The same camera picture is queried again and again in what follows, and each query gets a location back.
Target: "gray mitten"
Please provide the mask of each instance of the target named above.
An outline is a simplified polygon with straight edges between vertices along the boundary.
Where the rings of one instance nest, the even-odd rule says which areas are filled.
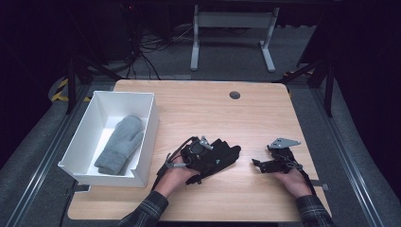
[[[141,144],[144,134],[140,118],[129,115],[118,122],[105,148],[95,161],[99,173],[117,175]]]

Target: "person's left hand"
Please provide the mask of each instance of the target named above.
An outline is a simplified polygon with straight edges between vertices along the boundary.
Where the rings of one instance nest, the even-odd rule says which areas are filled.
[[[178,164],[183,162],[183,158],[179,155],[180,154],[176,155],[177,158],[174,159],[173,163]],[[199,172],[192,168],[169,168],[162,179],[157,183],[154,190],[162,194],[164,197],[168,198],[175,189],[184,185],[189,178],[197,174],[199,174]]]

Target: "flannel shirt sleeve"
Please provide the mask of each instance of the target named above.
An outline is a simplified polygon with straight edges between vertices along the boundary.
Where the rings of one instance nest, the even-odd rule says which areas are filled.
[[[303,196],[295,201],[305,227],[337,226],[317,196]]]
[[[168,200],[164,196],[151,191],[132,213],[120,220],[117,227],[156,226],[167,206]]]

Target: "wooden table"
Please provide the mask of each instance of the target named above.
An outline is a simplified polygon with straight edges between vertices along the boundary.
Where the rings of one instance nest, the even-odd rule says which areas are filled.
[[[203,179],[183,185],[170,196],[161,220],[175,221],[298,221],[294,199],[269,174],[260,173],[252,158],[272,160],[266,145],[277,137],[301,141],[292,147],[311,180],[318,174],[301,127],[282,84],[216,81],[119,80],[117,92],[154,93],[160,123],[146,188],[92,186],[75,194],[69,207],[72,219],[121,219],[148,195],[156,172],[191,136],[220,138],[242,147],[238,160]],[[232,91],[239,99],[230,98]],[[323,190],[315,187],[328,210]]]

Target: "white box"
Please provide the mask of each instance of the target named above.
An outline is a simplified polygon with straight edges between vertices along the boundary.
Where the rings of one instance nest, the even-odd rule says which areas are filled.
[[[145,130],[142,144],[128,160],[125,175],[98,173],[94,163],[115,125],[127,115],[141,118]],[[153,93],[95,91],[59,167],[81,184],[146,187],[158,126]]]

